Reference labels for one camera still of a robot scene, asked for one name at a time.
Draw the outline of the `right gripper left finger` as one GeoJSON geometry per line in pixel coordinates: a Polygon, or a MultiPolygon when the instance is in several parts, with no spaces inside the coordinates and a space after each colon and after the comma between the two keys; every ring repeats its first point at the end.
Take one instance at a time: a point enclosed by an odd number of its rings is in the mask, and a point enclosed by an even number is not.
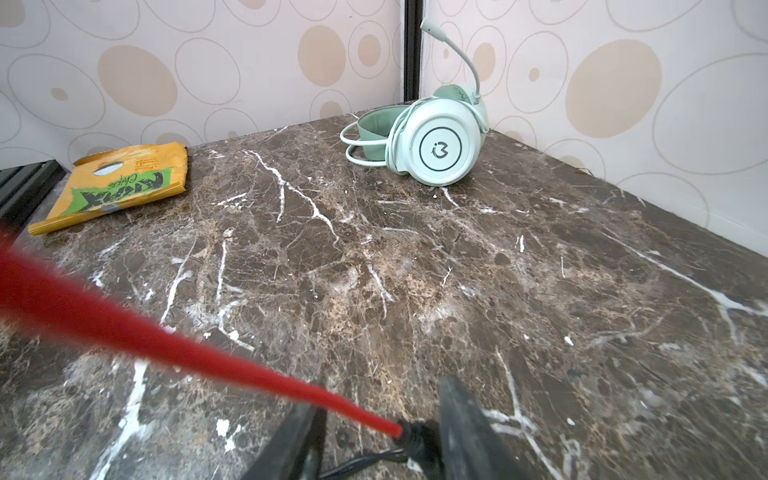
{"type": "Polygon", "coordinates": [[[242,480],[319,479],[327,412],[296,403],[242,480]]]}

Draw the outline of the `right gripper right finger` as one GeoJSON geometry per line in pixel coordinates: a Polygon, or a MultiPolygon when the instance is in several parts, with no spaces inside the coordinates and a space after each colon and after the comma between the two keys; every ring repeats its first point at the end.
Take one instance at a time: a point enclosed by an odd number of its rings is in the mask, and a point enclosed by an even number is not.
{"type": "Polygon", "coordinates": [[[442,377],[438,387],[446,479],[531,479],[457,377],[442,377]]]}

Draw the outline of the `mint green headphones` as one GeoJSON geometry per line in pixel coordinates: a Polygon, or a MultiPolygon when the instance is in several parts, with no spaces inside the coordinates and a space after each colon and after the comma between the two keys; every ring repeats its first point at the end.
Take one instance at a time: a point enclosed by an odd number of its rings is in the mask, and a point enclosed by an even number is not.
{"type": "Polygon", "coordinates": [[[474,85],[447,84],[412,104],[367,112],[340,132],[349,162],[385,167],[433,187],[464,178],[474,167],[489,132],[480,75],[468,55],[434,22],[423,32],[449,46],[472,73],[474,85]]]}

